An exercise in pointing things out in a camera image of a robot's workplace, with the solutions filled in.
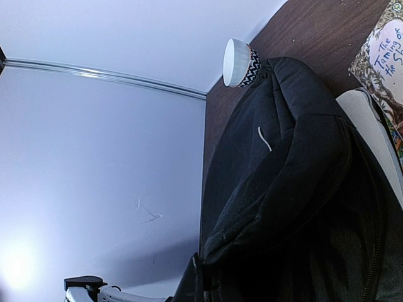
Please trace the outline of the black student backpack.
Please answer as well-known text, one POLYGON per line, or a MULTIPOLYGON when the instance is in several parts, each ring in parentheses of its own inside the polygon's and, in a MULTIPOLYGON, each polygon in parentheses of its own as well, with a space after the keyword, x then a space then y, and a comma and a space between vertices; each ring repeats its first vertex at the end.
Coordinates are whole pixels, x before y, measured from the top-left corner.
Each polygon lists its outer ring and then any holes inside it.
POLYGON ((175 301, 401 301, 402 207, 303 62, 268 59, 208 169, 175 301))

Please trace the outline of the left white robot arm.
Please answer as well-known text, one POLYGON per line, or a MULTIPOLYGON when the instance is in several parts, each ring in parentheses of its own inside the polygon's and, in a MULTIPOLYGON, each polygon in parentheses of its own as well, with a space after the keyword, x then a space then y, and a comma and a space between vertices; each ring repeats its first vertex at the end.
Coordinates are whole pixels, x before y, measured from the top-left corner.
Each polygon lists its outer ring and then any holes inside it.
POLYGON ((79 276, 64 279, 65 299, 70 302, 157 302, 172 301, 173 297, 149 298, 109 286, 98 276, 79 276))

